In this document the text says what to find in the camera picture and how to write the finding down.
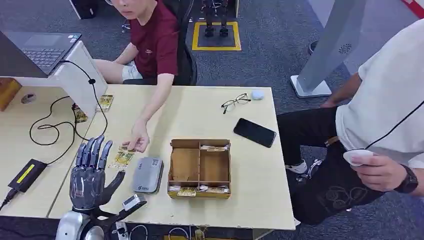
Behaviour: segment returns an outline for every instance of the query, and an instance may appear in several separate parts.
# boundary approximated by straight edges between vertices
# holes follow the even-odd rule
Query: black watch strap
[[[399,193],[409,194],[412,193],[418,187],[418,179],[415,173],[407,166],[401,164],[406,170],[406,177],[402,183],[394,190]]]

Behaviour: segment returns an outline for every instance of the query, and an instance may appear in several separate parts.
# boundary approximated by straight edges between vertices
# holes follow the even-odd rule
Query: black glasses frame
[[[241,101],[246,101],[246,103],[248,103],[252,100],[248,98],[247,93],[240,94],[234,100],[228,100],[221,105],[221,108],[224,108],[224,112],[222,114],[225,114],[227,112],[227,108],[231,105],[234,105],[234,107],[236,107],[236,103],[245,104],[245,103],[241,103]]]

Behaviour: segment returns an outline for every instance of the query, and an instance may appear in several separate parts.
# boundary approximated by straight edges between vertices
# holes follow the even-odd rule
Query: white shorts
[[[136,67],[136,63],[131,61],[127,65],[123,66],[122,69],[122,80],[125,81],[127,79],[142,79],[143,76],[139,73]]]

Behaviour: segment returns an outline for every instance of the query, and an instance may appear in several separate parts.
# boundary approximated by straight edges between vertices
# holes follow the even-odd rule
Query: cardboard box
[[[14,78],[0,77],[0,111],[3,112],[13,100],[21,85]]]
[[[230,197],[230,140],[173,139],[171,146],[167,188],[171,198]]]

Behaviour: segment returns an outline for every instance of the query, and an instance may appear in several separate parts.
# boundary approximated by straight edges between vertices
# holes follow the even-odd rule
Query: robot leg
[[[219,35],[221,37],[227,37],[228,36],[228,29],[227,29],[228,0],[222,0],[222,5],[218,10],[220,11],[219,15],[221,17],[221,30],[219,31]]]
[[[212,26],[212,20],[214,19],[215,8],[214,0],[203,0],[203,9],[206,18],[206,29],[204,30],[205,37],[214,36],[214,27]]]

